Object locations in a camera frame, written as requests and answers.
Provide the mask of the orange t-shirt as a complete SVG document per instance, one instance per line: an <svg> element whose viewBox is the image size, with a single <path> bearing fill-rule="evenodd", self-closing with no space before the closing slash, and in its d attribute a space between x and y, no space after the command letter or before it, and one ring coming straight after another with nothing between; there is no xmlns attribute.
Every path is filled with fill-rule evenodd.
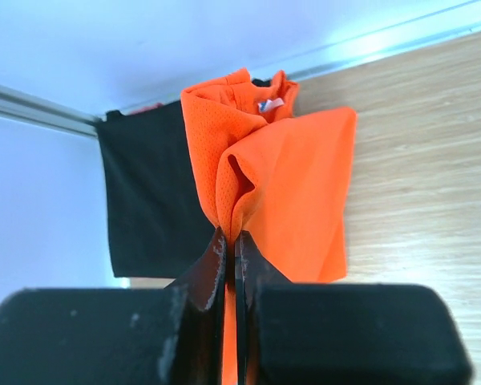
<svg viewBox="0 0 481 385"><path fill-rule="evenodd" d="M290 280L334 282L347 273L357 115L295 116L298 91L283 71L258 87L245 69L186 88L188 150L201 208L228 246L247 231Z"/></svg>

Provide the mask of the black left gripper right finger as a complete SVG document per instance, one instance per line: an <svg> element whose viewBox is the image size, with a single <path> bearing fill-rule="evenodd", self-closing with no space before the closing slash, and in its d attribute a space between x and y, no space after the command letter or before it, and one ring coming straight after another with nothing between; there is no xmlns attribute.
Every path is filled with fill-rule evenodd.
<svg viewBox="0 0 481 385"><path fill-rule="evenodd" d="M473 366L431 288L298 284L235 243L240 384L468 384Z"/></svg>

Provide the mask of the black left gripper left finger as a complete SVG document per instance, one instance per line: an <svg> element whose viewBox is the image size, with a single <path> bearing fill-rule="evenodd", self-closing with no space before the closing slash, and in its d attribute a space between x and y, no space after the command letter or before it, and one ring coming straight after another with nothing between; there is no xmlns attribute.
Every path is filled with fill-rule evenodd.
<svg viewBox="0 0 481 385"><path fill-rule="evenodd" d="M226 240L163 289L21 290L0 304L0 384L218 384Z"/></svg>

